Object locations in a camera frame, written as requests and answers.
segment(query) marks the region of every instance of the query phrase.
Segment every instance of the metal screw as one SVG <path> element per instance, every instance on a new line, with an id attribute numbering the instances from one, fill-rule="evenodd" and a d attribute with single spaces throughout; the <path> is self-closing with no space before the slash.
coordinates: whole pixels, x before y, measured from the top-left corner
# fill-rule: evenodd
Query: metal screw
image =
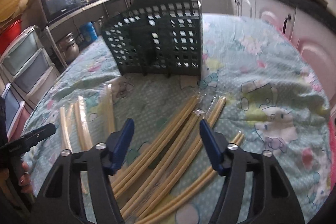
<path id="1" fill-rule="evenodd" d="M 227 148 L 230 150 L 237 150 L 238 149 L 238 145 L 236 145 L 235 143 L 229 143 L 227 145 Z"/>
<path id="2" fill-rule="evenodd" d="M 269 150 L 264 150 L 262 152 L 262 154 L 265 156 L 265 157 L 272 157 L 273 156 L 273 153 Z"/>
<path id="3" fill-rule="evenodd" d="M 103 150 L 106 148 L 106 144 L 105 143 L 99 143 L 96 145 L 96 149 L 97 150 Z"/>
<path id="4" fill-rule="evenodd" d="M 71 151 L 69 149 L 65 149 L 61 152 L 61 156 L 66 157 L 71 154 Z"/>

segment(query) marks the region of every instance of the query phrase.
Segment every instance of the black door handle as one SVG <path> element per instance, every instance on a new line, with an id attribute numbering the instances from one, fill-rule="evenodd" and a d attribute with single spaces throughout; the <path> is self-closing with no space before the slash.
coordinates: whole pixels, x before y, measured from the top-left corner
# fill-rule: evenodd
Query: black door handle
<path id="1" fill-rule="evenodd" d="M 283 34 L 285 34 L 285 32 L 286 32 L 287 21 L 290 21 L 291 19 L 292 19 L 292 16 L 290 14 L 288 14 L 285 21 L 283 22 L 283 28 L 282 28 L 282 33 Z"/>

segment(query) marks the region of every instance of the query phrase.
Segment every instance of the red plastic bowl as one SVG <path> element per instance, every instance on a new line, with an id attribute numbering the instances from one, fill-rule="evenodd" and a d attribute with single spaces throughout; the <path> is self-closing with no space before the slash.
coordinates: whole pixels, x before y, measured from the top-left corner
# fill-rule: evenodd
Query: red plastic bowl
<path id="1" fill-rule="evenodd" d="M 15 38 L 21 33 L 21 22 L 19 19 L 12 25 L 7 27 L 2 34 L 0 34 L 0 54 L 2 55 L 7 47 L 13 42 Z"/>

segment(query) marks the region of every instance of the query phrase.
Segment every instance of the blue plastic container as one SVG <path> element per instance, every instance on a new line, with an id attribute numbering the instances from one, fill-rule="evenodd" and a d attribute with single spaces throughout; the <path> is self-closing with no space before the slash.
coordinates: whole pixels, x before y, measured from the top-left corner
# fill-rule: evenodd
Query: blue plastic container
<path id="1" fill-rule="evenodd" d="M 79 27 L 81 34 L 88 43 L 92 43 L 97 40 L 97 34 L 91 22 L 88 22 Z"/>

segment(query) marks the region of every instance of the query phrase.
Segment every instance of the black plastic basket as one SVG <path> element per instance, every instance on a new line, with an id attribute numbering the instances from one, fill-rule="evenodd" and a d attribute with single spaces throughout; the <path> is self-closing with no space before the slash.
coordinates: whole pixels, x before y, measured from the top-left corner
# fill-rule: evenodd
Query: black plastic basket
<path id="1" fill-rule="evenodd" d="M 199 1 L 134 0 L 129 10 L 103 25 L 102 36 L 122 75 L 201 76 Z"/>

